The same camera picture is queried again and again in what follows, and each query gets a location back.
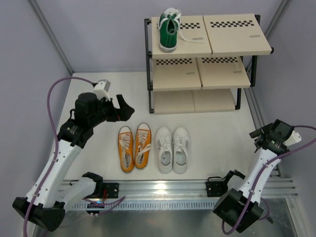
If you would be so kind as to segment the white sneaker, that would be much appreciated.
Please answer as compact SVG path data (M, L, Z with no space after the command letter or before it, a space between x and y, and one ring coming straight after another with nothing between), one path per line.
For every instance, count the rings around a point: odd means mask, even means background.
M161 127L156 132L155 148L159 171L162 174L171 172L173 166L172 137L168 128Z
M183 174L188 166L189 135L185 128L179 127L173 134L173 170Z

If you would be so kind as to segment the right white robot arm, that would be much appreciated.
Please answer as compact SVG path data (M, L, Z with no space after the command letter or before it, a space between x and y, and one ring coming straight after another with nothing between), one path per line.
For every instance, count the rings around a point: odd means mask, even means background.
M213 209L222 220L225 235L234 231L242 233L261 218L264 211L259 204L263 188L272 170L281 162L280 156L289 152L287 141L294 133L293 126L278 119L249 133L256 150L248 174L240 184L234 179L224 181L221 184L223 195Z

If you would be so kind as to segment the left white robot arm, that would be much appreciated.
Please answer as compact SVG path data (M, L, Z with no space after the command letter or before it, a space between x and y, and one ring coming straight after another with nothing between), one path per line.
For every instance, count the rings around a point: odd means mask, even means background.
M94 127L99 124L127 121L134 113L121 94L119 108L111 99L97 98L91 92L82 93L70 111L70 118L60 127L57 147L42 174L25 197L17 197L12 207L24 218L50 232L62 223L66 212L85 197L98 198L104 192L103 178L87 172L67 191L59 188L74 160L81 153Z

